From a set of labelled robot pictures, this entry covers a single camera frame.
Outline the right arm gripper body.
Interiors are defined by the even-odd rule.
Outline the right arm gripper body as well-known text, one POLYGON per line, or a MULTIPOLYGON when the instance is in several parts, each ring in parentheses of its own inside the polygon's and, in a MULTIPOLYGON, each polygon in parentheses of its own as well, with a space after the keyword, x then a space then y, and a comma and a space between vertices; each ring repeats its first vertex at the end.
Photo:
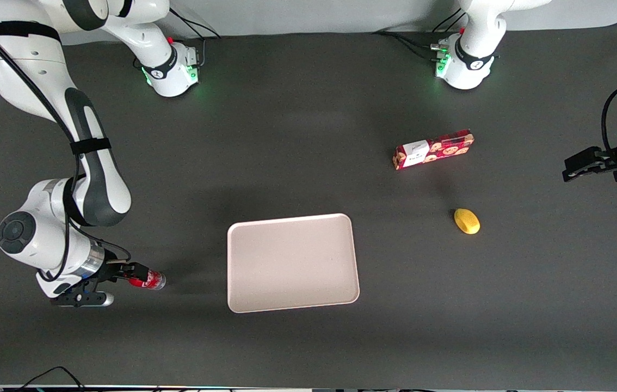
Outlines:
POLYGON ((114 298, 114 295, 98 290, 99 283, 112 280, 120 270, 117 264, 106 261, 96 271, 82 268, 62 274, 49 283, 49 298, 114 298))

